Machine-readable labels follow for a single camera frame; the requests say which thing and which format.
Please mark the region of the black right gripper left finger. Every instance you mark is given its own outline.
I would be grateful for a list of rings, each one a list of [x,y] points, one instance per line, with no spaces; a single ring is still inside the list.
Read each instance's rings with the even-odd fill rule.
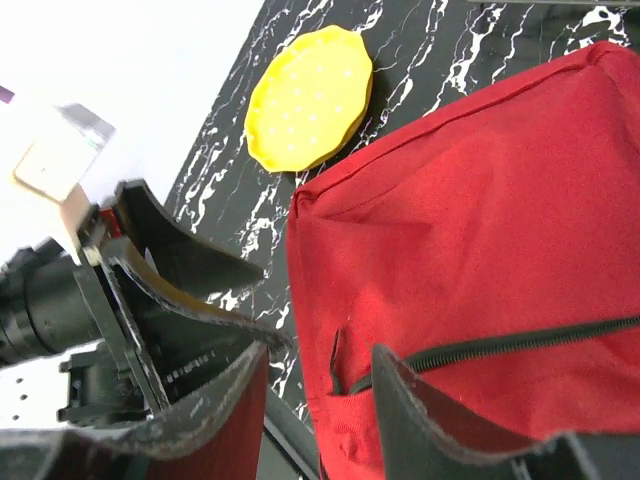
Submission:
[[[254,342],[217,378],[115,430],[4,430],[4,479],[253,479],[268,352]]]

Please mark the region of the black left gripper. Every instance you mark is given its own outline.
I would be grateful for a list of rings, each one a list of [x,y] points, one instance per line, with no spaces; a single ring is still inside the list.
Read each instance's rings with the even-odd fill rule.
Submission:
[[[59,421],[141,422],[217,378],[250,343],[291,346],[278,330],[202,301],[261,281],[263,269],[179,225],[144,180],[119,182],[112,206],[93,221],[85,245],[98,260],[83,258],[73,270],[65,309],[75,340],[98,344],[61,364],[69,387]]]

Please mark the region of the orange dotted plate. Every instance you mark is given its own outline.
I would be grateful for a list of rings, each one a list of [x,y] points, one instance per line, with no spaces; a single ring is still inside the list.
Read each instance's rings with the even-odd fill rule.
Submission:
[[[298,36],[270,62],[244,121],[249,155],[270,173],[325,162],[351,139],[371,97],[361,34],[330,25]]]

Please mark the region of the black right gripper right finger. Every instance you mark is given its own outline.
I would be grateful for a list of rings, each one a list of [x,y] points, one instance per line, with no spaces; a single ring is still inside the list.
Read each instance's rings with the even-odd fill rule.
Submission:
[[[388,479],[636,479],[639,438],[561,433],[532,440],[422,381],[382,345],[372,352],[376,420]]]

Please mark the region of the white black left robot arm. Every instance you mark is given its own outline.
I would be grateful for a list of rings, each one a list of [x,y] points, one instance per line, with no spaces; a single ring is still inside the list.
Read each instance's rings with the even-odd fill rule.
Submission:
[[[263,272],[178,225],[146,182],[123,181],[92,205],[79,237],[76,255],[49,239],[1,271],[1,364],[68,353],[59,421],[143,421],[219,377],[252,343],[289,347],[278,330],[206,302]]]

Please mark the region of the red backpack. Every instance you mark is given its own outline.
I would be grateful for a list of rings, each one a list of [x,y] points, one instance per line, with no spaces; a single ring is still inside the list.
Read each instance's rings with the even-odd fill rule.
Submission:
[[[379,344],[525,437],[637,433],[638,55],[593,44],[342,160],[295,192],[287,263],[326,479],[384,477]]]

